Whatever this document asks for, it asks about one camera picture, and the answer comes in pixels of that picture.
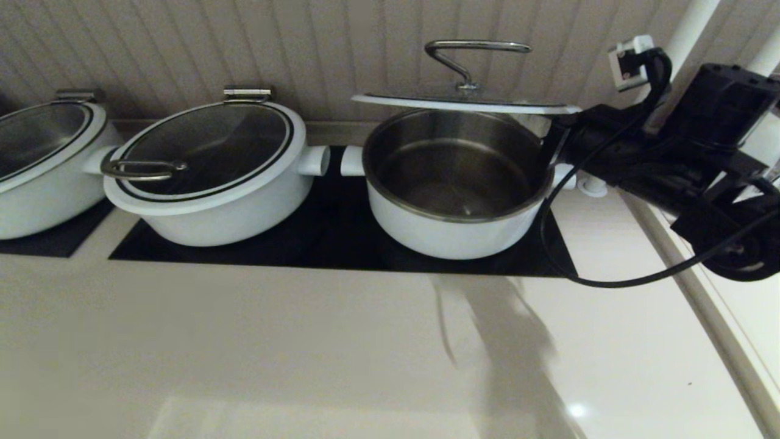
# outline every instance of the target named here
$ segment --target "white pot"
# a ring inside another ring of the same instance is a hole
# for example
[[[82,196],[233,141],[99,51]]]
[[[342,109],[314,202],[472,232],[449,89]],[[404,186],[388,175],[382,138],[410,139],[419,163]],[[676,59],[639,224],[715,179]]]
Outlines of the white pot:
[[[224,105],[204,105],[161,120],[116,150],[110,159],[132,159],[138,143],[147,135],[156,135],[157,130],[170,131],[166,127],[170,121],[200,110],[221,111]],[[207,190],[177,195],[150,193],[132,181],[106,176],[104,188],[108,199],[119,208],[140,215],[162,237],[197,247],[241,241],[282,222],[306,198],[313,176],[324,175],[330,150],[327,146],[307,147],[303,120],[282,105],[270,102],[238,105],[258,105],[288,121],[287,135],[279,151],[259,163],[252,173]],[[230,154],[230,150],[226,149],[225,154]],[[215,165],[219,162],[220,155],[216,155]]]
[[[52,102],[11,113],[1,118],[0,123],[14,123],[12,118],[48,111],[53,105],[78,109],[84,114],[83,122],[77,134],[60,148],[23,169],[0,176],[2,240],[25,237],[57,226],[105,196],[99,170],[87,169],[87,164],[97,150],[106,145],[117,145],[122,139],[106,120],[102,107],[89,102]]]
[[[363,148],[347,147],[343,176],[364,175],[362,155]],[[544,200],[491,221],[459,223],[409,209],[385,197],[370,181],[367,186],[371,212],[387,234],[416,252],[443,259],[477,259],[506,250],[526,234]]]

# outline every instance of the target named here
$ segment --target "electrical outlet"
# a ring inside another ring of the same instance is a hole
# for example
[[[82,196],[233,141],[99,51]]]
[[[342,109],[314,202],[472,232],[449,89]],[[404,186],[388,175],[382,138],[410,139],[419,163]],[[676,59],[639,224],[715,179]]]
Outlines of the electrical outlet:
[[[618,43],[609,53],[609,66],[612,68],[612,79],[618,91],[626,91],[647,84],[647,68],[635,66],[632,55],[638,55],[655,47],[650,35],[637,35],[634,38]]]

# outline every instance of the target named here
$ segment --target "black cable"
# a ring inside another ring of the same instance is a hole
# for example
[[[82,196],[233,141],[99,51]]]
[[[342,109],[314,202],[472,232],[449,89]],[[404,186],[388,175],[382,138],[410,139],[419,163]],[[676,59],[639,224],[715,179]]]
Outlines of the black cable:
[[[646,50],[637,57],[642,64],[648,62],[655,64],[652,67],[648,66],[645,71],[647,72],[648,82],[650,84],[657,83],[658,86],[651,87],[650,93],[647,94],[647,97],[641,103],[645,111],[652,112],[664,103],[664,94],[667,91],[669,82],[672,80],[672,61],[661,48]]]
[[[563,177],[563,180],[561,180],[558,183],[558,185],[555,186],[555,188],[552,190],[552,193],[550,193],[550,196],[544,200],[544,202],[540,207],[540,213],[538,214],[540,216],[539,231],[541,235],[541,247],[544,249],[544,255],[547,256],[547,259],[550,261],[553,267],[556,270],[558,270],[559,273],[561,273],[563,276],[565,276],[567,279],[573,282],[577,282],[578,284],[582,284],[582,285],[587,285],[588,287],[599,287],[599,288],[625,288],[625,287],[636,287],[639,285],[649,284],[650,282],[655,282],[656,280],[673,276],[685,269],[689,269],[690,267],[695,266],[699,262],[703,262],[711,258],[712,256],[717,255],[723,248],[737,242],[741,237],[747,235],[748,233],[750,233],[750,231],[760,226],[761,224],[766,223],[773,216],[778,215],[780,213],[780,210],[778,209],[772,210],[766,213],[765,215],[755,219],[753,222],[743,227],[742,229],[736,231],[734,234],[731,234],[726,239],[724,239],[723,241],[715,245],[713,248],[710,248],[706,252],[700,253],[699,255],[695,255],[694,257],[687,259],[677,265],[671,266],[663,271],[659,271],[657,273],[653,273],[644,277],[637,277],[636,279],[618,280],[618,281],[601,281],[601,280],[584,279],[582,277],[578,277],[577,275],[566,271],[566,269],[561,267],[553,259],[552,254],[550,253],[550,249],[547,246],[547,240],[544,237],[544,225],[547,221],[548,215],[550,214],[552,202],[555,200],[555,197],[558,196],[558,193],[566,185],[566,182],[571,180],[572,177],[574,177],[574,175],[579,170],[581,170],[593,157],[595,157],[596,155],[604,151],[606,148],[611,146],[613,143],[615,143],[615,141],[617,141],[618,138],[620,138],[620,136],[622,136],[626,131],[633,128],[634,125],[642,121],[644,117],[645,114],[641,113],[633,120],[631,120],[631,122],[627,123],[623,128],[617,130],[611,137],[602,141],[595,149],[593,149],[593,151],[591,151],[588,155],[586,155],[582,161],[577,163],[569,171],[569,173],[565,175],[565,177]]]

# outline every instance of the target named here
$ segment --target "lid hinge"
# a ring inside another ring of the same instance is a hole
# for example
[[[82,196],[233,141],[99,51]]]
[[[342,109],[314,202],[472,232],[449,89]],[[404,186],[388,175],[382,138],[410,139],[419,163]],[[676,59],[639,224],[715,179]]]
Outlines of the lid hinge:
[[[274,88],[226,85],[225,102],[266,102],[274,98]]]
[[[100,88],[61,88],[55,92],[55,102],[105,102],[105,92]]]

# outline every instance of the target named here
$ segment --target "pot side handle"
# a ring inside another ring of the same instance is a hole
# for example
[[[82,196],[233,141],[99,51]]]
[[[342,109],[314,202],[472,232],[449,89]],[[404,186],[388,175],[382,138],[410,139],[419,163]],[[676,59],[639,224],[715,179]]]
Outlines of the pot side handle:
[[[360,146],[348,146],[344,150],[341,163],[342,177],[363,177],[363,149]]]
[[[568,163],[559,163],[555,165],[555,176],[552,179],[552,187],[558,186],[558,183],[563,180],[563,177],[566,177],[566,174],[569,173],[570,170],[574,165],[569,165]],[[566,182],[566,185],[563,187],[566,190],[571,191],[574,189],[577,185],[577,176],[573,176],[571,180]]]
[[[90,154],[84,164],[81,165],[81,170],[85,173],[93,175],[103,175],[101,172],[101,163],[103,160],[109,157],[119,146],[104,146]]]
[[[298,158],[297,171],[301,175],[322,177],[328,172],[331,164],[331,147],[311,146],[306,147]]]

